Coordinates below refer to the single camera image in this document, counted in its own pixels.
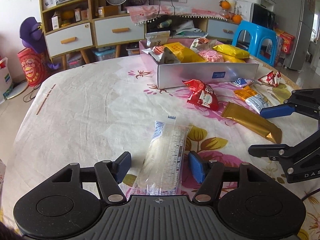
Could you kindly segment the gold bar wrapper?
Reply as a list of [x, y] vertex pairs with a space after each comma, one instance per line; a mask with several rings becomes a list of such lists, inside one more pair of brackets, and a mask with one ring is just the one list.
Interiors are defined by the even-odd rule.
[[279, 127], [243, 106], [229, 102], [221, 116], [241, 124], [250, 131], [275, 144], [281, 143], [282, 131]]

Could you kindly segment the clear white bread roll packet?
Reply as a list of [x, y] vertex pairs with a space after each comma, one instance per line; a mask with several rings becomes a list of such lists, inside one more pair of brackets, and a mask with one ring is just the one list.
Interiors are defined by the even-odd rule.
[[181, 192], [185, 143], [192, 125], [175, 116], [155, 122], [143, 166], [130, 194], [174, 196]]

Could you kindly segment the clear cracker packet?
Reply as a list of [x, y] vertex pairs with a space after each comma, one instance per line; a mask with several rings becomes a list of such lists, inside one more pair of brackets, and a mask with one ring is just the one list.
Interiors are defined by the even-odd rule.
[[212, 49], [202, 50], [198, 53], [206, 62], [224, 62], [223, 56]]

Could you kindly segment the white pecan kernels packet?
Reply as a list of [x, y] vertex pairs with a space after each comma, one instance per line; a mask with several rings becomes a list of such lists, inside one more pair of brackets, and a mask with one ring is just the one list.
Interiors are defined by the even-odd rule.
[[165, 46], [146, 48], [143, 49], [142, 52], [150, 55], [159, 64], [180, 63], [180, 60], [175, 56], [175, 54]]

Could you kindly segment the orange white snack packet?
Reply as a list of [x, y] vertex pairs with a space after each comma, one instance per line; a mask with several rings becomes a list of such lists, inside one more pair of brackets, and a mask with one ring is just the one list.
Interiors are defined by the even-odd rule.
[[234, 94], [258, 114], [264, 108], [270, 107], [270, 104], [264, 99], [264, 97], [249, 86], [235, 90]]

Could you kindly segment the blue white small packet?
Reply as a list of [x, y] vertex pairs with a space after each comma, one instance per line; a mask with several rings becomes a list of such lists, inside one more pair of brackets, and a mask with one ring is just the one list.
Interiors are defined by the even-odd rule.
[[252, 79], [245, 79], [245, 78], [238, 78], [235, 81], [232, 81], [232, 84], [238, 86], [238, 87], [246, 87], [250, 86], [254, 83]]

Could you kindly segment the red snack packet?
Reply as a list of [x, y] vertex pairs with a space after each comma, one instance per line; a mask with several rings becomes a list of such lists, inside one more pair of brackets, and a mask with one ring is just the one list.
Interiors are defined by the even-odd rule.
[[210, 85], [197, 79], [182, 82], [191, 91], [187, 103], [203, 109], [218, 111], [219, 102]]

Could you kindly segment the yellow snack bag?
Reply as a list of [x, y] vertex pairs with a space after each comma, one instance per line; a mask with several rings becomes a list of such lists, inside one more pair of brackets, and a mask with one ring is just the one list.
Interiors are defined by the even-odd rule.
[[180, 63], [202, 63], [207, 62], [200, 55], [192, 51], [190, 48], [184, 46], [180, 42], [168, 43], [164, 45], [168, 48], [180, 61]]
[[229, 45], [229, 44], [215, 45], [213, 46], [213, 49], [217, 52], [223, 53], [228, 56], [232, 56], [237, 59], [248, 59], [250, 57], [250, 54], [248, 51]]

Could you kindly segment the blue plastic stool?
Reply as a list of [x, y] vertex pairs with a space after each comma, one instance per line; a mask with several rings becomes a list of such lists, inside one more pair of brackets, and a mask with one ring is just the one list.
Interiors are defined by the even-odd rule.
[[[271, 29], [254, 24], [252, 22], [242, 20], [238, 25], [238, 28], [236, 29], [235, 34], [233, 36], [233, 46], [236, 46], [238, 38], [240, 37], [242, 31], [246, 31], [250, 35], [248, 52], [252, 56], [255, 56], [257, 59], [260, 59], [273, 67], [277, 53], [276, 32]], [[264, 55], [260, 54], [261, 46], [263, 45], [263, 42], [265, 40], [270, 40], [272, 42], [271, 55], [269, 59], [264, 57]]]

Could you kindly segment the microwave oven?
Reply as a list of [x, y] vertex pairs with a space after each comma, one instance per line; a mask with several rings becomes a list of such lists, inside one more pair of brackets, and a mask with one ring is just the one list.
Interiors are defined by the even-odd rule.
[[274, 29], [276, 15], [262, 5], [248, 1], [236, 1], [234, 13], [240, 15], [244, 21], [252, 22], [267, 29]]

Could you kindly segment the orange fruit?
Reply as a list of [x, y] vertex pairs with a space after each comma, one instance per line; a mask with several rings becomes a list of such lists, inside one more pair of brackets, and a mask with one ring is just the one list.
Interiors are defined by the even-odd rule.
[[241, 15], [237, 15], [237, 14], [234, 14], [233, 17], [232, 17], [232, 21], [236, 24], [240, 24], [241, 21], [242, 21], [242, 16]]
[[223, 10], [229, 10], [231, 8], [231, 4], [227, 0], [220, 1], [219, 5]]

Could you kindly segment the pink and silver cardboard box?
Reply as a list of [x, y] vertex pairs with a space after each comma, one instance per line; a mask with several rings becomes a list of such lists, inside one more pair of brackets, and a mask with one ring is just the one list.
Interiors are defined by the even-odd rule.
[[183, 81], [197, 79], [205, 83], [231, 82], [238, 78], [255, 79], [259, 62], [247, 59], [246, 63], [175, 63], [159, 64], [155, 59], [140, 52], [148, 72], [153, 72], [153, 79], [158, 88], [183, 86]]

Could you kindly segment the silver refrigerator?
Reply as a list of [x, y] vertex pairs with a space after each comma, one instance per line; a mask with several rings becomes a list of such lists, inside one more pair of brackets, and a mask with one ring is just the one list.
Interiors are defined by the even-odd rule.
[[316, 0], [274, 0], [276, 22], [280, 30], [295, 37], [284, 66], [301, 70], [309, 47]]

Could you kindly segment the red round container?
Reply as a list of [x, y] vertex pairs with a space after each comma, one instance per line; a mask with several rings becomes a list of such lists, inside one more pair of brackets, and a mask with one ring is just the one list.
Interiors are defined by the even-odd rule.
[[18, 54], [26, 81], [30, 87], [40, 85], [49, 76], [46, 54], [37, 53], [32, 48], [24, 48]]

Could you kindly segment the purple plush toy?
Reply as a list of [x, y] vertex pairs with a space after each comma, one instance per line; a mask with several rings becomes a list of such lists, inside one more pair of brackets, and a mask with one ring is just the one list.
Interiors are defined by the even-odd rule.
[[42, 23], [35, 17], [28, 17], [21, 23], [19, 36], [25, 48], [31, 48], [38, 54], [47, 52]]

